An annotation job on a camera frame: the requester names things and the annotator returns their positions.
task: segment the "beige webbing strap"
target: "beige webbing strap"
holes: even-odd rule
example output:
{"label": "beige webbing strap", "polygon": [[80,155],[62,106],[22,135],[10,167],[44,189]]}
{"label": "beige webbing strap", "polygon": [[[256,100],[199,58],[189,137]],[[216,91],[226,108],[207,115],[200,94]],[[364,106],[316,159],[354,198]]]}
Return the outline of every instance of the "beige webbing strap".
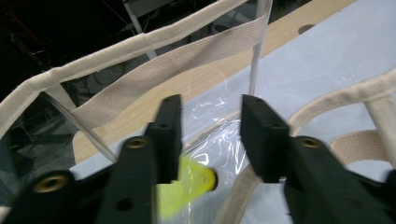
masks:
{"label": "beige webbing strap", "polygon": [[396,104],[391,95],[365,102],[378,135],[384,143],[389,162],[396,167]]}
{"label": "beige webbing strap", "polygon": [[391,95],[396,91],[396,68],[389,72],[369,78],[340,91],[329,94],[303,106],[288,120],[290,135],[295,136],[303,126],[314,117],[343,105],[369,102]]}
{"label": "beige webbing strap", "polygon": [[344,165],[355,161],[387,161],[384,144],[376,130],[349,133],[332,141],[331,151]]}
{"label": "beige webbing strap", "polygon": [[239,224],[248,207],[250,196],[262,181],[249,165],[233,182],[233,188],[218,211],[216,224]]}
{"label": "beige webbing strap", "polygon": [[[65,66],[52,68],[48,72],[25,80],[0,103],[0,138],[40,92],[67,80],[87,76],[148,51],[172,44],[245,2],[246,0],[217,1],[175,24],[148,34],[136,35]],[[60,104],[68,101],[68,97],[62,94],[51,94],[51,96]]]}
{"label": "beige webbing strap", "polygon": [[90,125],[101,126],[118,116],[150,89],[194,67],[227,58],[262,41],[266,16],[169,51],[144,63],[72,111]]}

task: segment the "wooden surface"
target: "wooden surface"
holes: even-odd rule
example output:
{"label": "wooden surface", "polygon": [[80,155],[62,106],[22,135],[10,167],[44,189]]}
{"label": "wooden surface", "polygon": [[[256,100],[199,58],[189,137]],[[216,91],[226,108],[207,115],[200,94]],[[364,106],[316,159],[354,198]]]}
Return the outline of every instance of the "wooden surface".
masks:
{"label": "wooden surface", "polygon": [[[307,24],[318,24],[354,1],[313,0],[271,23],[267,28],[262,57],[298,36],[300,27]],[[213,85],[249,66],[251,55],[251,50],[247,50],[171,78],[144,94],[116,119],[94,130],[108,146],[111,146],[127,135],[144,128],[155,116],[157,106],[164,97],[182,94],[183,101],[189,101],[192,97],[207,91]],[[73,148],[76,163],[82,162],[97,153],[91,142],[81,132],[75,135]]]}

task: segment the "clear plastic sheet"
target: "clear plastic sheet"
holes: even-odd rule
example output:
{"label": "clear plastic sheet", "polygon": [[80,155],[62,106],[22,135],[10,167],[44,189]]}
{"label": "clear plastic sheet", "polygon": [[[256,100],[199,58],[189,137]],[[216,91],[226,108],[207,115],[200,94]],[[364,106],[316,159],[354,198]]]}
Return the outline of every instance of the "clear plastic sheet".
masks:
{"label": "clear plastic sheet", "polygon": [[[396,66],[396,48],[389,41],[396,37],[396,26],[385,25],[394,24],[394,21],[390,21],[390,15],[394,15],[395,7],[390,6],[393,6],[391,1],[383,4],[359,1],[262,59],[256,95],[287,119],[298,108],[320,95]],[[388,41],[382,41],[381,36],[385,36]],[[189,203],[174,219],[162,220],[162,223],[211,223],[230,192],[233,181],[248,165],[238,130],[241,94],[248,92],[250,67],[230,77],[217,72],[216,68],[214,71],[212,78],[219,81],[209,90],[195,90],[199,83],[195,83],[198,79],[192,78],[189,88],[193,93],[182,92],[186,101],[183,105],[182,140],[185,155],[217,171],[219,186]],[[155,98],[157,95],[160,94],[154,92],[150,96]],[[317,117],[304,127],[301,134],[317,137],[330,144],[335,136],[374,127],[363,105],[350,105]],[[143,128],[134,128],[124,134],[122,139],[110,141],[109,148],[118,154],[124,139],[141,134]],[[103,134],[103,138],[106,138],[106,133],[114,131],[110,128],[102,130],[104,132],[98,134]],[[8,138],[9,134],[1,140],[2,146],[9,142]],[[77,178],[83,178],[109,164],[111,162],[103,155],[94,154],[70,170]],[[389,164],[353,163],[348,168],[381,180]],[[242,223],[291,223],[287,213],[282,184],[262,184],[254,191]]]}
{"label": "clear plastic sheet", "polygon": [[[265,2],[265,6],[262,8],[262,13],[264,13],[268,19],[272,1],[263,2]],[[156,52],[161,55],[169,50],[177,49],[180,46],[207,36],[219,34],[232,27],[255,20],[256,14],[257,4],[255,1],[248,1],[192,35],[174,44],[157,49]],[[248,54],[247,57],[250,63],[251,55]],[[141,55],[130,62],[116,64],[89,76],[66,81],[62,83],[62,85],[75,105],[79,106],[87,102],[106,86],[147,60],[146,55]],[[221,70],[212,68],[210,65],[204,65],[203,68],[203,71],[205,71],[205,69],[206,71],[207,69],[209,70],[209,79],[202,80],[199,77],[191,77],[188,81],[188,90],[183,92],[176,91],[175,93],[181,93],[186,102],[186,104],[183,105],[182,120],[182,141],[185,144],[184,154],[200,162],[204,166],[214,168],[219,176],[219,185],[215,191],[208,192],[198,200],[189,203],[173,220],[163,220],[163,223],[212,222],[216,216],[217,210],[227,197],[234,179],[247,165],[246,154],[238,140],[239,134],[236,130],[240,122],[238,119],[238,109],[240,107],[241,94],[248,93],[249,82],[244,81],[243,84],[234,82],[233,74],[223,74]],[[244,80],[249,80],[249,72],[249,68],[243,71]],[[209,84],[207,87],[201,88],[200,82],[202,83],[203,81]],[[23,166],[25,164],[23,161],[24,159],[28,159],[28,161],[33,164],[32,167],[32,164],[29,163],[30,166],[25,167],[27,171],[19,175],[17,174],[18,170],[7,170],[8,167],[12,167],[14,164],[9,164],[8,167],[6,167],[7,163],[2,162],[3,167],[0,173],[0,179],[2,181],[0,206],[12,206],[12,202],[15,200],[18,193],[23,190],[24,186],[32,180],[32,178],[48,171],[66,170],[70,168],[76,175],[76,178],[81,179],[110,165],[111,162],[106,159],[103,154],[97,153],[97,148],[94,148],[93,153],[90,151],[88,156],[82,156],[83,159],[78,160],[81,151],[73,148],[73,146],[76,145],[75,142],[78,141],[75,134],[81,133],[78,132],[78,128],[87,135],[99,136],[101,138],[100,141],[104,141],[104,147],[110,148],[118,155],[120,144],[123,140],[129,136],[142,133],[146,124],[152,120],[157,106],[166,94],[167,93],[159,94],[162,97],[156,97],[156,93],[150,96],[151,100],[155,99],[154,101],[157,102],[153,103],[154,106],[150,108],[149,111],[145,111],[145,113],[152,116],[147,116],[147,114],[145,114],[145,117],[142,119],[132,116],[132,119],[124,120],[125,126],[137,120],[140,122],[140,125],[134,126],[130,131],[119,135],[119,138],[116,139],[117,141],[114,141],[114,139],[108,140],[107,138],[108,134],[114,133],[114,127],[100,127],[96,130],[84,131],[78,125],[76,127],[76,124],[83,124],[82,120],[75,121],[75,118],[65,111],[66,108],[60,108],[56,102],[54,103],[48,96],[44,96],[43,94],[39,96],[37,101],[42,101],[45,104],[40,105],[36,113],[43,113],[44,115],[43,119],[32,124],[32,126],[34,129],[43,129],[45,131],[34,131],[34,133],[31,134],[30,131],[25,130],[25,126],[29,124],[27,119],[31,116],[26,115],[30,111],[28,108],[25,114],[21,116],[0,141],[1,151],[4,153],[8,153],[12,150],[20,154],[23,152],[21,158],[18,158],[19,161],[15,163],[17,166]],[[51,142],[41,142],[45,137],[49,137]],[[18,153],[15,151],[12,151],[11,154],[7,155],[7,157],[3,157],[3,159],[8,163],[14,161],[9,159],[9,157],[17,155]],[[48,156],[50,159],[44,161],[41,159],[42,154],[45,154],[43,157]],[[53,159],[56,155],[64,161],[58,160],[59,158],[56,160]]]}
{"label": "clear plastic sheet", "polygon": [[36,177],[74,166],[77,131],[41,94],[0,140],[0,206],[11,206]]}

